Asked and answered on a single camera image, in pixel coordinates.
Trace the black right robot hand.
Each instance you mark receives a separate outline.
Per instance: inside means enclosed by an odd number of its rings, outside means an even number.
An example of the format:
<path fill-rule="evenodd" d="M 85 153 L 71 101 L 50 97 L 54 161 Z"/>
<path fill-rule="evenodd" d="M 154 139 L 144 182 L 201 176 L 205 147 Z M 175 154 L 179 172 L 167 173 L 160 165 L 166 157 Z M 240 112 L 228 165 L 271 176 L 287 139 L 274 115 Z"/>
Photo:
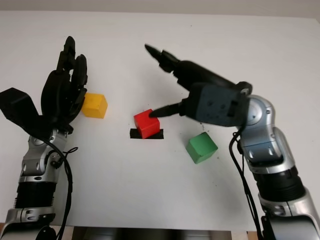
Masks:
<path fill-rule="evenodd" d="M 246 120 L 253 90 L 250 83 L 233 83 L 192 61 L 180 60 L 168 51 L 160 51 L 149 44 L 144 47 L 159 67 L 176 77 L 177 84 L 189 92 L 187 98 L 155 109 L 149 117 L 178 114 L 198 122 L 227 127 L 241 125 Z"/>

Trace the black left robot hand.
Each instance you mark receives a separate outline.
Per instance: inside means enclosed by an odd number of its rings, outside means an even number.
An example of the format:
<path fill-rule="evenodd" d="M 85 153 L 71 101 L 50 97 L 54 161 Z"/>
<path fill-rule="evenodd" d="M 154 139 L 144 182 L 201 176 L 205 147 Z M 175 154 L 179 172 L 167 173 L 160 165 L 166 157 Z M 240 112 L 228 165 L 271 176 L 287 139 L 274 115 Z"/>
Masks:
<path fill-rule="evenodd" d="M 72 134 L 71 122 L 84 104 L 87 81 L 87 59 L 83 54 L 76 56 L 75 40 L 68 36 L 41 94 L 42 117 L 54 129 Z"/>

